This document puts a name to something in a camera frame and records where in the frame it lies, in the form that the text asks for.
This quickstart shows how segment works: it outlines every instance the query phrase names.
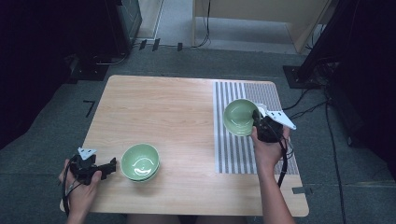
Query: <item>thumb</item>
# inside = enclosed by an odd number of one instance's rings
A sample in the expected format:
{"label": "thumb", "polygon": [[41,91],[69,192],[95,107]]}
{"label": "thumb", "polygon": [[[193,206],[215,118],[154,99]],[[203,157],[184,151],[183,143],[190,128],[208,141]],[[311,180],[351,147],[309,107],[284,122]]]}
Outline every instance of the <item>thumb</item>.
{"label": "thumb", "polygon": [[255,142],[256,140],[259,140],[258,137],[257,137],[257,128],[256,128],[256,126],[252,127],[250,137],[253,139],[253,142]]}
{"label": "thumb", "polygon": [[96,171],[92,176],[91,185],[94,186],[98,185],[101,178],[102,178],[102,171]]}

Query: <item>wire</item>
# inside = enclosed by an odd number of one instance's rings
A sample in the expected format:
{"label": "wire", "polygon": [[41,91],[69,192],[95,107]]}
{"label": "wire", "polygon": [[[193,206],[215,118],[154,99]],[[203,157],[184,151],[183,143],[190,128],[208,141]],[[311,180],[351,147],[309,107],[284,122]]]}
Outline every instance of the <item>wire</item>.
{"label": "wire", "polygon": [[118,64],[118,63],[122,63],[122,61],[124,61],[126,59],[126,57],[127,57],[127,54],[125,54],[123,56],[123,58],[121,60],[117,61],[117,62],[114,62],[114,63],[96,63],[96,65],[115,65],[115,64]]}
{"label": "wire", "polygon": [[198,46],[192,46],[192,48],[194,48],[194,49],[200,48],[201,46],[205,45],[206,42],[207,42],[207,40],[210,41],[210,38],[209,38],[209,34],[210,34],[210,32],[209,32],[210,2],[211,2],[211,1],[209,0],[209,5],[207,6],[206,22],[205,22],[205,18],[204,18],[204,25],[205,25],[205,27],[206,27],[206,36],[205,36],[203,42],[202,42],[200,45],[198,45]]}
{"label": "wire", "polygon": [[280,144],[281,150],[282,150],[282,171],[280,172],[279,179],[277,180],[277,185],[280,187],[283,182],[283,178],[286,175],[286,172],[288,171],[288,143],[286,141],[286,138],[282,135],[282,137],[278,137],[274,129],[269,125],[264,119],[262,120],[267,127],[271,130],[274,136],[276,136],[277,142]]}
{"label": "wire", "polygon": [[288,150],[288,152],[286,153],[286,155],[288,156],[288,160],[289,160],[294,155],[294,148],[292,147],[292,144],[290,141],[289,141],[287,150]]}
{"label": "wire", "polygon": [[70,194],[71,189],[67,194],[66,194],[66,180],[67,180],[67,174],[69,173],[69,169],[70,169],[70,164],[72,163],[72,161],[74,161],[76,159],[76,155],[74,155],[72,157],[72,159],[70,159],[70,161],[67,163],[66,167],[64,168],[64,182],[62,183],[62,201],[64,204],[64,212],[66,213],[67,216],[69,216],[69,200],[68,200],[68,195]]}
{"label": "wire", "polygon": [[290,116],[290,119],[297,119],[297,118],[299,118],[299,117],[302,117],[305,113],[313,112],[316,108],[318,108],[318,107],[320,107],[321,105],[324,105],[324,104],[326,104],[326,103],[328,103],[328,102],[329,102],[329,100],[326,100],[325,102],[322,102],[322,103],[320,103],[320,104],[318,104],[318,105],[314,105],[314,106],[312,106],[311,108],[309,108],[309,109],[307,109],[307,110],[305,110],[305,111],[298,112],[298,113],[296,113],[296,114]]}
{"label": "wire", "polygon": [[329,121],[328,106],[329,106],[329,104],[326,103],[326,120],[327,120],[327,125],[329,127],[330,137],[332,138],[332,153],[333,153],[333,158],[334,158],[335,172],[337,174],[338,188],[340,191],[340,203],[341,203],[341,212],[343,215],[343,223],[347,223],[346,212],[345,212],[345,207],[344,207],[344,192],[343,192],[343,186],[341,183],[340,171],[338,170],[337,151],[335,150],[334,135],[332,133],[332,126]]}
{"label": "wire", "polygon": [[72,191],[74,190],[74,189],[76,189],[78,186],[80,186],[81,185],[81,183],[79,183],[77,186],[75,186],[75,187],[73,187],[72,189],[70,189],[70,191],[69,191],[69,193],[66,195],[67,197],[72,193]]}
{"label": "wire", "polygon": [[344,55],[347,52],[347,49],[349,49],[350,40],[351,40],[351,37],[352,37],[353,26],[355,24],[356,12],[358,10],[358,5],[359,5],[360,2],[361,2],[361,0],[358,0],[358,3],[356,3],[355,11],[354,11],[353,17],[352,17],[352,23],[350,25],[349,36],[348,36],[348,39],[347,39],[347,42],[346,42],[346,47],[344,48],[344,50],[341,53],[339,53],[337,55],[334,55],[334,56],[325,57],[325,58],[319,58],[319,59],[317,59],[317,62],[324,61],[324,60],[329,60],[329,59],[333,59],[333,58],[338,58],[338,57]]}
{"label": "wire", "polygon": [[[321,34],[323,33],[323,26],[324,26],[324,24],[321,24],[319,36],[321,36]],[[305,46],[306,49],[313,49],[314,48],[314,46],[315,46],[315,44],[314,44],[314,35],[315,35],[315,33],[312,33],[312,35],[311,35],[311,45],[309,45],[307,43],[306,46]]]}
{"label": "wire", "polygon": [[297,100],[297,102],[296,102],[294,105],[291,105],[291,106],[286,107],[286,108],[282,108],[282,110],[289,110],[289,109],[292,109],[292,108],[294,108],[295,106],[297,106],[297,104],[299,104],[300,101],[303,99],[304,95],[305,95],[307,92],[309,92],[309,91],[311,91],[311,90],[313,90],[313,89],[314,89],[314,88],[306,89],[306,90],[301,90],[301,96],[300,96],[300,98]]}

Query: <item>black tape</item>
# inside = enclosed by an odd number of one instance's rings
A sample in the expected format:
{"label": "black tape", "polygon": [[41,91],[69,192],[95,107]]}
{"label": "black tape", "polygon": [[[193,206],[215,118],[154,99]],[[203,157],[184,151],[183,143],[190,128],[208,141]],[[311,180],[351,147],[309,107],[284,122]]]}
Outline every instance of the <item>black tape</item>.
{"label": "black tape", "polygon": [[147,44],[147,43],[148,43],[147,40],[143,40],[142,43],[140,43],[140,48],[139,48],[139,50],[144,49],[144,48],[146,47],[146,44]]}
{"label": "black tape", "polygon": [[177,43],[177,51],[183,50],[183,43]]}
{"label": "black tape", "polygon": [[311,188],[304,188],[304,187],[292,188],[292,190],[293,190],[293,194],[304,193],[305,195],[310,195],[314,193]]}
{"label": "black tape", "polygon": [[152,51],[155,51],[158,49],[158,46],[160,45],[160,40],[161,40],[160,38],[155,39],[154,46],[152,46]]}
{"label": "black tape", "polygon": [[85,115],[85,118],[87,118],[90,114],[91,114],[91,111],[92,111],[92,109],[93,109],[93,106],[95,105],[95,101],[86,101],[86,100],[84,100],[84,101],[82,101],[83,103],[90,103],[91,104],[91,107],[90,107],[90,109],[88,110],[88,113],[87,113],[87,115]]}

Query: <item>forearm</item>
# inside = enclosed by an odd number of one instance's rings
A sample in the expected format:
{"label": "forearm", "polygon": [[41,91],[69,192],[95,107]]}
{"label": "forearm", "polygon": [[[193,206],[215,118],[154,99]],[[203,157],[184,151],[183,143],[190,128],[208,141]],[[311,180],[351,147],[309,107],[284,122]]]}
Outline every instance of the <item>forearm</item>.
{"label": "forearm", "polygon": [[295,223],[276,183],[274,169],[268,170],[258,165],[258,173],[264,223]]}
{"label": "forearm", "polygon": [[83,214],[70,214],[67,218],[66,224],[83,224],[86,215]]}

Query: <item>black and white stripes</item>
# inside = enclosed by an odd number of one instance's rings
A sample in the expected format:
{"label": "black and white stripes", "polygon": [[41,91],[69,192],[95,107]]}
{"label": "black and white stripes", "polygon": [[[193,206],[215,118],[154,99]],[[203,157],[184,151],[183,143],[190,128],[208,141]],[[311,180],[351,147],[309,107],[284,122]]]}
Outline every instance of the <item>black and white stripes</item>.
{"label": "black and white stripes", "polygon": [[[274,83],[255,84],[238,82],[213,83],[213,112],[215,136],[216,172],[223,174],[257,174],[253,143],[249,136],[238,137],[229,133],[223,125],[223,111],[236,99],[249,99],[267,105],[269,110],[281,110]],[[282,161],[276,165],[280,173]],[[289,160],[289,175],[297,175],[294,157]]]}

